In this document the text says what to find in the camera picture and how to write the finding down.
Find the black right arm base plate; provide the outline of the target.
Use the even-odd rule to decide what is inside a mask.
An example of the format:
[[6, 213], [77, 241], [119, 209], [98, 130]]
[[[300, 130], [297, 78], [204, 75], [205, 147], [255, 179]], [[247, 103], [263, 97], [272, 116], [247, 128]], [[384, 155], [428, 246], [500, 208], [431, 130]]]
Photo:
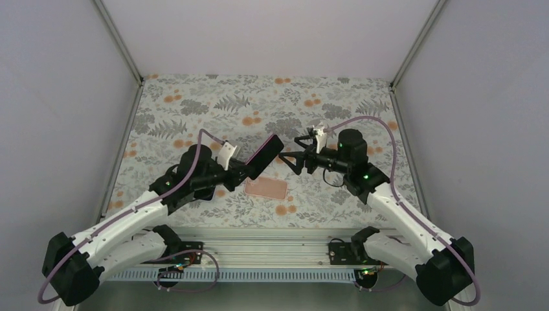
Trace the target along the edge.
[[355, 233], [349, 242], [340, 238], [333, 238], [328, 243], [328, 256], [330, 264], [335, 266], [354, 265], [382, 265], [379, 260], [370, 257], [364, 247], [364, 243], [380, 230], [368, 226]]

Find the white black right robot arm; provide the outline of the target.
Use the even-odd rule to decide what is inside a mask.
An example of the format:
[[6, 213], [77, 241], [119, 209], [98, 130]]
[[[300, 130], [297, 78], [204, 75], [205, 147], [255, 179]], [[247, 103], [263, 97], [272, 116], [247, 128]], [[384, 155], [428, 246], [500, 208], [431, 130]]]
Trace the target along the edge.
[[354, 234], [351, 256], [359, 264], [380, 261], [413, 279], [423, 296], [443, 306], [473, 283], [475, 258], [472, 243], [466, 237], [454, 238], [434, 225], [415, 209], [405, 206], [390, 178], [367, 156], [367, 143], [358, 130], [338, 134], [338, 147], [324, 142], [322, 130], [310, 129], [311, 144], [305, 137], [295, 138], [303, 149], [281, 152], [279, 158], [295, 174], [309, 174], [322, 168], [342, 174], [342, 184], [359, 201], [389, 220], [406, 240], [404, 244], [372, 226]]

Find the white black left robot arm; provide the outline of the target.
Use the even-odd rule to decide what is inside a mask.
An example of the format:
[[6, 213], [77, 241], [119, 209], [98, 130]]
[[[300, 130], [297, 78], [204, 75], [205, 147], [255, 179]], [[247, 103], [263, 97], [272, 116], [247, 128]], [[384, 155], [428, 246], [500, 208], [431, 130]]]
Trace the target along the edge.
[[182, 242], [166, 219], [194, 200], [211, 200], [217, 186], [234, 191], [262, 171], [252, 159], [235, 159], [235, 151], [224, 143], [214, 157], [209, 147], [194, 144], [127, 207], [79, 233], [54, 235], [41, 271], [56, 296], [46, 299], [41, 289], [39, 303], [59, 299], [78, 305], [117, 272], [142, 262], [174, 261]]

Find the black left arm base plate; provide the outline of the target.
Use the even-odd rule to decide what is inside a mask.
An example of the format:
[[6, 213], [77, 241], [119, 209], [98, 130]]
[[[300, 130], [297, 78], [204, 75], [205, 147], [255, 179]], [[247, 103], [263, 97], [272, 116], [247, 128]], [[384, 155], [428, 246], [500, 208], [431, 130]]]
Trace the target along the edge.
[[144, 262], [145, 264], [201, 264], [202, 255], [199, 253], [204, 247], [203, 242], [198, 241], [183, 241], [177, 247], [166, 248], [166, 251], [161, 255], [163, 260], [155, 259]]

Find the black phone pink edge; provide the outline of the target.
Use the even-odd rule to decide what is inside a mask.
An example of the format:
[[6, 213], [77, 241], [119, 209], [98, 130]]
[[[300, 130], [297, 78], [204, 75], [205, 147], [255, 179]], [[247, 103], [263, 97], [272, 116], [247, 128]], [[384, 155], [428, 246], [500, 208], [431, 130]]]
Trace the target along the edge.
[[251, 180], [258, 178], [283, 149], [284, 144], [279, 136], [272, 134], [245, 163], [250, 169], [248, 178]]

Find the pink phone case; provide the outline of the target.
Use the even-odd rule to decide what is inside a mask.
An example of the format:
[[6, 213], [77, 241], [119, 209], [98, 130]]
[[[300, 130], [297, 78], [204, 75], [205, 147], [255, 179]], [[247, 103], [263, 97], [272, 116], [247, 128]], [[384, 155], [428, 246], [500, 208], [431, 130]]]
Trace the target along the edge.
[[271, 200], [284, 200], [287, 196], [287, 182], [265, 177], [248, 179], [244, 187], [244, 193]]

